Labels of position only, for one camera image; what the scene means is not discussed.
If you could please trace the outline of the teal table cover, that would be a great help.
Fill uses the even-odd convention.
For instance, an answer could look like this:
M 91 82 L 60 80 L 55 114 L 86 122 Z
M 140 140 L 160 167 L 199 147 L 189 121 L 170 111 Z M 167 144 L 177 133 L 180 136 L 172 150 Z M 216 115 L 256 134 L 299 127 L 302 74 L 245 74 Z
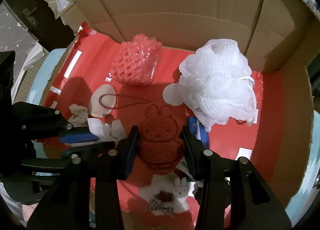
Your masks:
M 40 105 L 42 95 L 50 81 L 53 71 L 63 56 L 66 48 L 51 51 L 41 65 L 31 86 L 26 102 Z

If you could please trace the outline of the cardboard box red bottom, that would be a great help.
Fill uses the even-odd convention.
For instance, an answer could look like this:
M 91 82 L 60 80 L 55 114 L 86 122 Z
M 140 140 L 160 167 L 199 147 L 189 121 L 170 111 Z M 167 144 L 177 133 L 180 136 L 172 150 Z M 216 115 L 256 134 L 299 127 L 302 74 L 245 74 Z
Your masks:
M 42 104 L 69 115 L 72 100 L 87 103 L 107 76 L 122 41 L 143 33 L 164 45 L 157 85 L 138 88 L 160 100 L 160 90 L 178 76 L 178 62 L 210 39 L 237 41 L 258 78 L 258 124 L 235 121 L 211 133 L 211 146 L 233 157 L 240 144 L 253 148 L 252 164 L 282 206 L 302 184 L 315 114 L 307 65 L 319 53 L 319 19 L 302 0 L 74 0 L 64 11 L 68 25 L 93 34 L 69 45 L 54 67 Z

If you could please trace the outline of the blue white cloth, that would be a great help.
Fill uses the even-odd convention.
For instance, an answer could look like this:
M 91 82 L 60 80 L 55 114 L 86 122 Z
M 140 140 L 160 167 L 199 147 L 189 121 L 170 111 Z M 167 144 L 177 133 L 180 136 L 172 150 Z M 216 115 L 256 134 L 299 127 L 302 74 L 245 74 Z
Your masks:
M 188 128 L 190 133 L 200 140 L 206 149 L 209 149 L 209 134 L 196 117 L 188 118 Z

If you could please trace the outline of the red rabbit plush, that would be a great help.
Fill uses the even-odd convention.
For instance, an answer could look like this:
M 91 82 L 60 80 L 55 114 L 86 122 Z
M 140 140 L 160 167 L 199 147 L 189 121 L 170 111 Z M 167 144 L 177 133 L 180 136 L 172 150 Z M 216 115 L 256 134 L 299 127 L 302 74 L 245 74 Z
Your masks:
M 156 175 L 173 172 L 184 156 L 183 124 L 168 105 L 150 104 L 138 125 L 139 156 Z

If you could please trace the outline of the white sock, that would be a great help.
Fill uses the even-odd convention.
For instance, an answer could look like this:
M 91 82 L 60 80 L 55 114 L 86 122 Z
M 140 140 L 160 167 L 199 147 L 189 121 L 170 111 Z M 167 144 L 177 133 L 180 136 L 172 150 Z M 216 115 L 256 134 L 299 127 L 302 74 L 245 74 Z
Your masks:
M 97 118 L 87 119 L 89 131 L 97 136 L 97 142 L 119 142 L 126 137 L 125 129 L 119 119 L 112 121 L 111 124 L 103 123 Z

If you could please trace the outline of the pink mesh sponge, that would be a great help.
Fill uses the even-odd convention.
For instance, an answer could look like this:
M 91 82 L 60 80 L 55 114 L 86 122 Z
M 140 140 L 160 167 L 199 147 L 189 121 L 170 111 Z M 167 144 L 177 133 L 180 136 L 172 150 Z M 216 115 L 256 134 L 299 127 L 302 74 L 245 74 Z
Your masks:
M 147 86 L 153 82 L 162 51 L 162 43 L 144 34 L 121 43 L 111 64 L 112 78 L 123 85 Z

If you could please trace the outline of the beige fluffy sock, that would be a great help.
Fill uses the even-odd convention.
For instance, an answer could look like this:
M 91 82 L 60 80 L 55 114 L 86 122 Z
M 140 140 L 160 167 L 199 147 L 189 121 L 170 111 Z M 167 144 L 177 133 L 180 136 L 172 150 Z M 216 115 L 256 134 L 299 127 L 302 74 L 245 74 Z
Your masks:
M 86 127 L 88 126 L 88 109 L 85 106 L 72 104 L 69 106 L 72 116 L 68 120 L 73 127 Z

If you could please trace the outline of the dark wooden door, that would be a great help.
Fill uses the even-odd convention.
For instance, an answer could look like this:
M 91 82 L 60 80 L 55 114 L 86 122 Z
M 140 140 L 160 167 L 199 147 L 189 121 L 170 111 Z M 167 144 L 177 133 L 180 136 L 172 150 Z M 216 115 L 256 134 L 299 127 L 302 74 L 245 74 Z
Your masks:
M 1 0 L 28 32 L 48 51 L 65 48 L 74 40 L 74 31 L 60 12 L 72 0 Z

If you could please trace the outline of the white fluffy rabbit scrunchie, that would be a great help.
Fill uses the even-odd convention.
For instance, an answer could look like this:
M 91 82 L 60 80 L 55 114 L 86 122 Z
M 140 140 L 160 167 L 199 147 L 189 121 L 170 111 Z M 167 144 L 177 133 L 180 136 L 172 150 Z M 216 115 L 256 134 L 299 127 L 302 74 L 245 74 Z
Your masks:
M 189 190 L 190 184 L 185 177 L 154 175 L 148 186 L 139 189 L 139 195 L 148 203 L 146 212 L 173 217 L 189 210 Z

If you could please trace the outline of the white mesh bath loofah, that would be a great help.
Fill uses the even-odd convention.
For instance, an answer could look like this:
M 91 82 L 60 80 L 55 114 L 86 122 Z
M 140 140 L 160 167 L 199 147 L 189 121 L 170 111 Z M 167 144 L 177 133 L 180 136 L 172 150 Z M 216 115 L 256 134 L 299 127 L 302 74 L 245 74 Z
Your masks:
M 230 118 L 255 123 L 252 69 L 232 39 L 212 39 L 181 62 L 177 91 L 206 132 Z

